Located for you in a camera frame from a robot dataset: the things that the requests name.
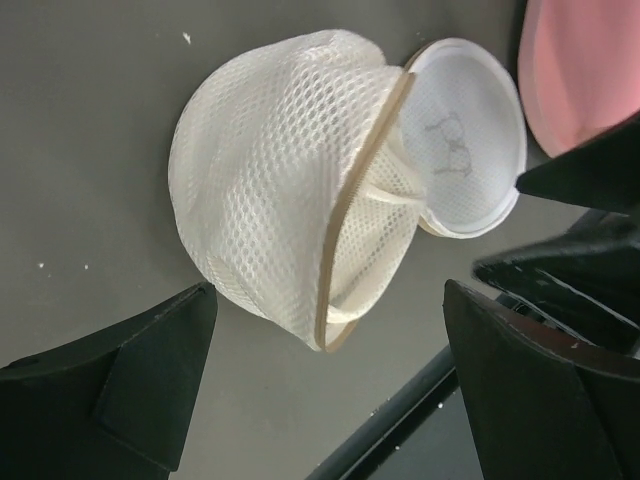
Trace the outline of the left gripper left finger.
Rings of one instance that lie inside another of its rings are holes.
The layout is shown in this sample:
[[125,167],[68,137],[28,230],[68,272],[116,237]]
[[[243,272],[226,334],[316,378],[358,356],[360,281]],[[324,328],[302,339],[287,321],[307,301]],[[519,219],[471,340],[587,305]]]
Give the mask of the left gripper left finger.
[[213,337],[200,283],[1,370],[4,479],[166,479],[179,468]]

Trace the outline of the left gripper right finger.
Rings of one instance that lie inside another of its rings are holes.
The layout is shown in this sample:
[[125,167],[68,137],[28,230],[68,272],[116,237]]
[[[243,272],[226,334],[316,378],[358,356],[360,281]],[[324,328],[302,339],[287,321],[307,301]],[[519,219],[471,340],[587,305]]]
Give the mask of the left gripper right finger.
[[485,478],[638,478],[637,359],[454,280],[445,284],[443,311]]

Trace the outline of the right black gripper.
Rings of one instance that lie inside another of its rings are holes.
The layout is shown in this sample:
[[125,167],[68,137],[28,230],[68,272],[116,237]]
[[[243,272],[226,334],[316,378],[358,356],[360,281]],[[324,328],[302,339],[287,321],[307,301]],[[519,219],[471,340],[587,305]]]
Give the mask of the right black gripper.
[[521,175],[529,196],[581,206],[562,234],[474,262],[522,312],[588,344],[639,355],[639,117]]

